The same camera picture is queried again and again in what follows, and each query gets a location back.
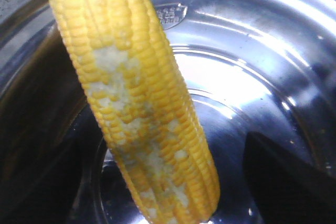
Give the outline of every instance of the corn cob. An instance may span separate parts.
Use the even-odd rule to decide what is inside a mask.
[[[197,224],[218,175],[150,0],[49,0],[88,103],[146,219]]]

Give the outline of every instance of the steel pot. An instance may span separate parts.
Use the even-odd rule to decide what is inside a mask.
[[[242,172],[248,131],[336,176],[336,0],[152,2],[219,172],[211,223],[263,222]],[[30,223],[40,212],[35,223],[146,223],[47,0],[29,1],[0,31],[0,218]],[[40,208],[25,210],[37,200]]]

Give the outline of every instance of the metal surface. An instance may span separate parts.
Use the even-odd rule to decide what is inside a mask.
[[[248,131],[336,176],[336,0],[152,1],[219,172],[222,196],[210,223],[262,223],[242,173]],[[97,126],[82,110],[46,0],[23,7],[0,31],[2,181],[67,131]],[[146,223],[99,133],[82,148],[83,179],[68,223]]]

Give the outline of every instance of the yellow corn kernel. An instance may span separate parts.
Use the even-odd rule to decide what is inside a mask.
[[[150,0],[49,0],[87,100],[132,197],[154,224],[198,224],[219,182]]]

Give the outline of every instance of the embossed logo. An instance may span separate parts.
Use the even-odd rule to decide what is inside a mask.
[[[180,3],[171,3],[155,6],[156,13],[164,30],[179,24],[187,14],[187,6]]]

